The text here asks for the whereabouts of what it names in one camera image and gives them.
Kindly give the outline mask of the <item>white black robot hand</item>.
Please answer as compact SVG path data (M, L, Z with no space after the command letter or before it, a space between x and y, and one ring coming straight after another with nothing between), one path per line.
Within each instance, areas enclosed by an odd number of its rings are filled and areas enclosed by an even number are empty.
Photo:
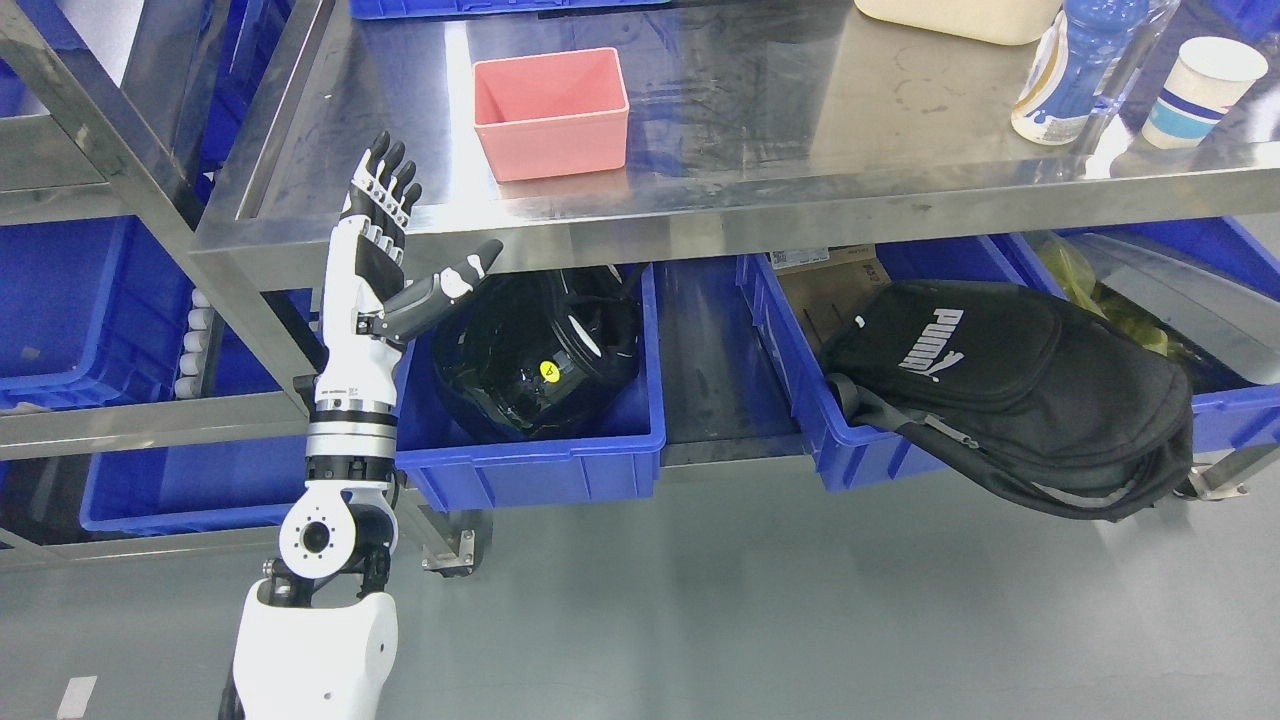
M463 306L504 245L485 240L428 275L404 274L406 238L422 188L404 143L381 131L349 178L328 241L320 311L326 361L319 410L381 413L397 402L396 366L407 345Z

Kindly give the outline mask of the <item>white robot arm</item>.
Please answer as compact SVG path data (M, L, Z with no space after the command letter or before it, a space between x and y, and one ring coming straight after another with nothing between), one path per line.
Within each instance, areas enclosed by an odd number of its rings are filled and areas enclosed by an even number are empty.
M372 719L398 650L396 406L314 405L305 489L244 597L220 719Z

